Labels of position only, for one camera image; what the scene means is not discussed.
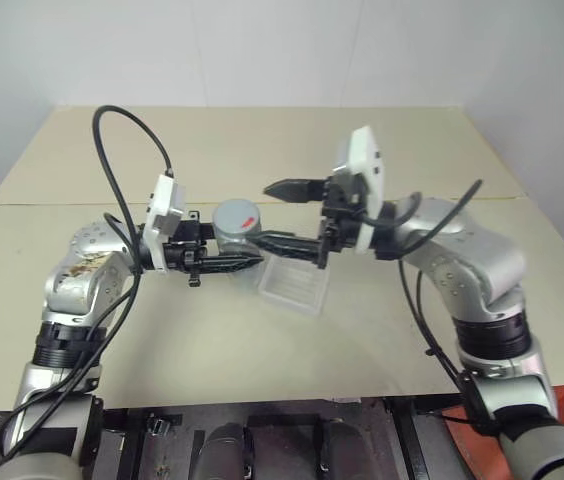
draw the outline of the clear plastic container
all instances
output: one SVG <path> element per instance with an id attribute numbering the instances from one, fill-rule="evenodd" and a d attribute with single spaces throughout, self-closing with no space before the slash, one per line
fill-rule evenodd
<path id="1" fill-rule="evenodd" d="M 259 293 L 271 302 L 307 315 L 318 316 L 329 283 L 329 267 L 318 269 L 311 262 L 272 255 Z"/>

